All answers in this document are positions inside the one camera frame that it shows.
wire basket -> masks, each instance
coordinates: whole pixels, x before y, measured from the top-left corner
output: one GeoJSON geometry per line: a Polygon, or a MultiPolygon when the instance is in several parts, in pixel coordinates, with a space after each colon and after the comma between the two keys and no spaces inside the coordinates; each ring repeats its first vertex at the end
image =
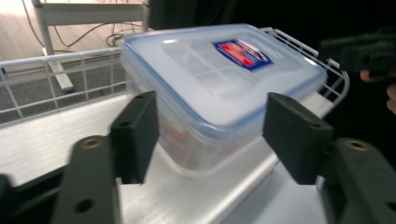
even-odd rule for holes
{"type": "MultiPolygon", "coordinates": [[[[318,52],[304,43],[272,28],[262,31],[320,64],[328,73],[327,82],[318,91],[332,106],[347,94],[347,73],[333,60],[321,62],[318,52]]],[[[0,124],[26,119],[73,105],[126,94],[125,70],[120,65],[120,48],[99,49],[0,62],[0,124]],[[49,62],[60,62],[75,90],[63,92],[49,62]]]]}

human hand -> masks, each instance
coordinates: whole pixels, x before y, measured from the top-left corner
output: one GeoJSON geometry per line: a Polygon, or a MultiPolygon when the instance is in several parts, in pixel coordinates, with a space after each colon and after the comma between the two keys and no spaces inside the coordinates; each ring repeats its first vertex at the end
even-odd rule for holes
{"type": "MultiPolygon", "coordinates": [[[[369,70],[361,71],[361,80],[363,80],[364,82],[385,81],[393,77],[396,77],[396,69],[390,70],[389,75],[387,77],[370,77],[369,70]]],[[[396,115],[396,84],[392,84],[387,88],[387,94],[389,97],[387,101],[387,107],[393,114],[396,115]]]]}

blue and red label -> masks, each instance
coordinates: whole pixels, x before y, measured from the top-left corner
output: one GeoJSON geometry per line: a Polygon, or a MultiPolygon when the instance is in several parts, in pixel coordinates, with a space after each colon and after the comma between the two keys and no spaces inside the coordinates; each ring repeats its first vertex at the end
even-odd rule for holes
{"type": "Polygon", "coordinates": [[[228,40],[213,45],[226,58],[250,71],[273,63],[267,55],[242,40],[228,40]]]}

container lid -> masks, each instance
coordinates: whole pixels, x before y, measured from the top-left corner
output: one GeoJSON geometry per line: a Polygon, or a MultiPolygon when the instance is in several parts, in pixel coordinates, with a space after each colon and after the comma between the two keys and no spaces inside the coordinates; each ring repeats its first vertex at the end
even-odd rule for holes
{"type": "Polygon", "coordinates": [[[247,24],[131,35],[123,47],[203,132],[233,132],[263,112],[269,91],[293,95],[326,78],[322,67],[247,24]]]}

rectangular food storage container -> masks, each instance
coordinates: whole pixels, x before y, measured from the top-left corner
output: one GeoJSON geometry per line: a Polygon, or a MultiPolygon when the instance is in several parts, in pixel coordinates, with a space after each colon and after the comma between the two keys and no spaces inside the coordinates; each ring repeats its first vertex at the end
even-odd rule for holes
{"type": "Polygon", "coordinates": [[[159,143],[177,167],[208,174],[262,134],[269,91],[297,100],[326,71],[248,24],[125,37],[120,62],[135,91],[156,91],[159,143]]]}

